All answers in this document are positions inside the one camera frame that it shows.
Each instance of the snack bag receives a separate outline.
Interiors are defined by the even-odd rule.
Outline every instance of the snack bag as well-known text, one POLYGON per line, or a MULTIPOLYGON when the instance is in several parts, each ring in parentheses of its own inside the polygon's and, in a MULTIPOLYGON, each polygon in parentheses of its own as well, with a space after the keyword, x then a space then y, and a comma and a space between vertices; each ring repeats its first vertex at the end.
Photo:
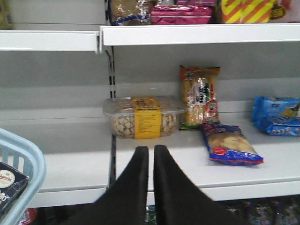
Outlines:
POLYGON ((270 23, 299 23, 299 0, 276 0, 271 10, 270 23))
POLYGON ((225 201, 218 201, 221 205, 225 207, 225 209, 238 217, 244 219, 244 212, 243 207, 238 200, 225 200, 225 201))
POLYGON ((238 126, 202 124, 200 130, 210 154, 210 160, 227 165, 257 165, 263 163, 238 126))
POLYGON ((223 23, 267 23, 275 0, 219 0, 223 23))
POLYGON ((176 5, 183 6, 215 6, 215 0, 177 0, 176 5))
POLYGON ((300 116, 300 98, 255 97, 251 121, 263 117, 300 116))
POLYGON ((300 136, 300 117, 264 117, 254 126, 275 136, 300 136))
POLYGON ((183 67, 180 73, 182 100, 187 112, 181 129, 198 128, 203 123, 219 123, 215 81, 220 68, 183 67))
POLYGON ((151 11, 152 25, 207 24, 212 9, 199 6, 155 6, 151 11))
POLYGON ((13 22, 10 15, 8 0, 0 0, 0 30, 12 30, 13 22))
POLYGON ((150 25, 150 12, 161 0, 109 0, 111 25, 150 25))
POLYGON ((267 199, 245 199, 241 200, 246 220, 253 225, 272 225, 274 212, 267 199))
POLYGON ((300 225, 300 205, 297 196, 282 196, 271 199, 275 212, 275 224, 300 225))

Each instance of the chip bag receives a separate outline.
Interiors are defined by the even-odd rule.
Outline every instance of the chip bag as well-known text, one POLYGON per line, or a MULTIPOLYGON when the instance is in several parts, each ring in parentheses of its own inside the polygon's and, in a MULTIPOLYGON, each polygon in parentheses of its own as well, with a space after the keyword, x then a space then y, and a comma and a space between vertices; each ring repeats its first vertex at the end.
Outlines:
POLYGON ((263 163, 239 126, 224 124, 202 124, 203 134, 210 160, 227 165, 257 165, 263 163))

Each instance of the clear plastic container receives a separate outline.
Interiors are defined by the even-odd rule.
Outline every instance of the clear plastic container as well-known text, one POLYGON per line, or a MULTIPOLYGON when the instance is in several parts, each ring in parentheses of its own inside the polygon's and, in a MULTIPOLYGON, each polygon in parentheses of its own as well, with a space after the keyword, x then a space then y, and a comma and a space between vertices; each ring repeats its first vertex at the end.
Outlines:
MULTIPOLYGON (((160 136, 168 136, 179 129, 185 106, 173 96, 154 98, 161 110, 160 136)), ((111 119, 113 134, 121 138, 135 137, 135 114, 130 97, 105 99, 103 111, 111 119)))

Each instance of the pink package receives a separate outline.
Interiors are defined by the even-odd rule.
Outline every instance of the pink package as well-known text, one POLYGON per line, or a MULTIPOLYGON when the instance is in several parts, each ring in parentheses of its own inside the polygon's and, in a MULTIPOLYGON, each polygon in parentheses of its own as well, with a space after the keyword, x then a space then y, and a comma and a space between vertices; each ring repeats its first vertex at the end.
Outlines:
POLYGON ((270 23, 299 23, 300 0, 276 0, 270 15, 270 23))
POLYGON ((214 6, 215 0, 177 0, 176 4, 184 6, 214 6))
POLYGON ((152 25, 207 24, 212 15, 209 7, 155 6, 151 11, 152 25))

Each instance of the yellow label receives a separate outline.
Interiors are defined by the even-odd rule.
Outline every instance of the yellow label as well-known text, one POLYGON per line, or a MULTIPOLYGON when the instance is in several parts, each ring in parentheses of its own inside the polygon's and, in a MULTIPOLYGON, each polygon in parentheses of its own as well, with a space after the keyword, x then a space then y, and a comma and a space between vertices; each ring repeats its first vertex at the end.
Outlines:
POLYGON ((160 137, 161 110, 154 97, 132 97, 135 139, 160 137))

